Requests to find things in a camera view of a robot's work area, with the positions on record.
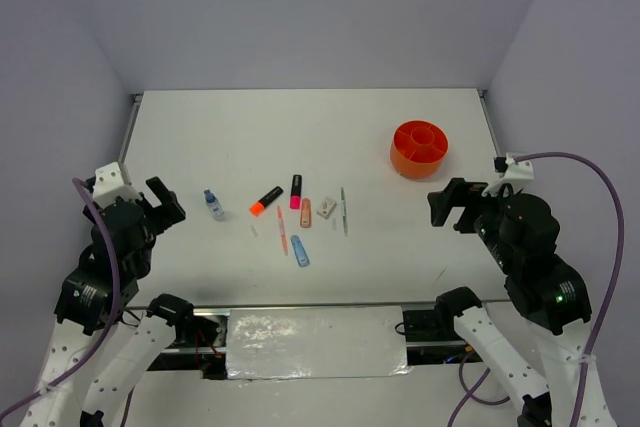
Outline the small blue-capped bottle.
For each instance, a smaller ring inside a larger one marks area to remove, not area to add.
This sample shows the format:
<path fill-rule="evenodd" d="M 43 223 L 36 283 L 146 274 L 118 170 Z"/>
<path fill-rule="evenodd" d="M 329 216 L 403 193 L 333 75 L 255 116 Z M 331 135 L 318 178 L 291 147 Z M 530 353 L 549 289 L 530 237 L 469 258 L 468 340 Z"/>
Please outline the small blue-capped bottle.
<path fill-rule="evenodd" d="M 204 192 L 205 205 L 215 220 L 223 220 L 225 212 L 220 204 L 218 197 L 210 190 L 205 189 Z"/>

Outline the thin orange pen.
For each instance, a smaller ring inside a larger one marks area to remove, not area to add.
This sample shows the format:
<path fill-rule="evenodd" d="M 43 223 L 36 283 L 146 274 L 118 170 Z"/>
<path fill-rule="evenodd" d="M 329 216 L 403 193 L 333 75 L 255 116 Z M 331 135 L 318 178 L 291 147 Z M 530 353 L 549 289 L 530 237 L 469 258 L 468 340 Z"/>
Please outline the thin orange pen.
<path fill-rule="evenodd" d="M 287 239 L 287 235 L 286 235 L 286 229 L 285 229 L 285 223 L 284 223 L 284 216 L 282 213 L 282 209 L 280 205 L 277 205 L 276 207 L 276 212 L 277 212 L 277 221 L 278 221 L 278 227 L 279 227 L 279 233 L 280 233 L 280 239 L 281 239 L 281 244 L 282 244 L 282 249 L 283 249 L 283 253 L 285 256 L 288 256 L 288 239 Z"/>

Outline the small white staples box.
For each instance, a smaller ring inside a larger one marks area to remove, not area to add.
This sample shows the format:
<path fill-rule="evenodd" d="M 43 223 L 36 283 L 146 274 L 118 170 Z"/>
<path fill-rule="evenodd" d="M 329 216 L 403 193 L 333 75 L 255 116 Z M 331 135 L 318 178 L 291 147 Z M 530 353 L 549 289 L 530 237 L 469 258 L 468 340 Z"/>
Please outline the small white staples box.
<path fill-rule="evenodd" d="M 333 211 L 337 206 L 337 201 L 329 196 L 326 196 L 321 202 L 318 204 L 316 213 L 323 219 L 329 219 L 332 215 Z"/>

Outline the pink black highlighter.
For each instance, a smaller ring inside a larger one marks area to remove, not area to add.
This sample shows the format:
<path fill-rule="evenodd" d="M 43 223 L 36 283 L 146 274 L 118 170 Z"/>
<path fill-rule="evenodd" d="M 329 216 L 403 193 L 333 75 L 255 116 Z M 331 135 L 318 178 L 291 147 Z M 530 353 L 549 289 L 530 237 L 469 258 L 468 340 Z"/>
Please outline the pink black highlighter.
<path fill-rule="evenodd" d="M 299 210 L 302 202 L 302 176 L 294 174 L 291 182 L 289 207 Z"/>

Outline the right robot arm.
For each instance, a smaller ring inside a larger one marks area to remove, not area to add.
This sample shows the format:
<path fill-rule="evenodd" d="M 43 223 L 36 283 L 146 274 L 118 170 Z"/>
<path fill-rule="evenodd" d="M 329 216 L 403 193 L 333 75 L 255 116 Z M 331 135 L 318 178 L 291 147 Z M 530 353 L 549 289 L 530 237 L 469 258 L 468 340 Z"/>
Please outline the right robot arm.
<path fill-rule="evenodd" d="M 505 289 L 526 321 L 540 355 L 541 372 L 493 324 L 467 287 L 438 296 L 435 327 L 464 339 L 507 393 L 519 426 L 613 426 L 591 357 L 595 327 L 580 274 L 555 252 L 560 225 L 541 198 L 510 186 L 485 195 L 483 183 L 452 179 L 428 194 L 431 223 L 441 227 L 462 210 L 455 231 L 475 234 L 505 276 Z"/>

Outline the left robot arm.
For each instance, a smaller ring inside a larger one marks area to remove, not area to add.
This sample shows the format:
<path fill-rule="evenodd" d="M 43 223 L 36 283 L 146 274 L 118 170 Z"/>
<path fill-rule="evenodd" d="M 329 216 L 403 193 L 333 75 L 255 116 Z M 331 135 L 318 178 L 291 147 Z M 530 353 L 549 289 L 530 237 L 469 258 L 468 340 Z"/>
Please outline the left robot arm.
<path fill-rule="evenodd" d="M 157 177 L 146 182 L 156 206 L 115 167 L 72 182 L 92 222 L 91 242 L 62 284 L 35 391 L 1 413 L 7 418 L 22 410 L 25 426 L 110 425 L 117 413 L 128 412 L 135 386 L 160 353 L 171 344 L 189 343 L 196 332 L 193 305 L 161 294 L 124 346 L 102 358 L 139 280 L 150 272 L 158 236 L 184 221 L 186 213 Z"/>

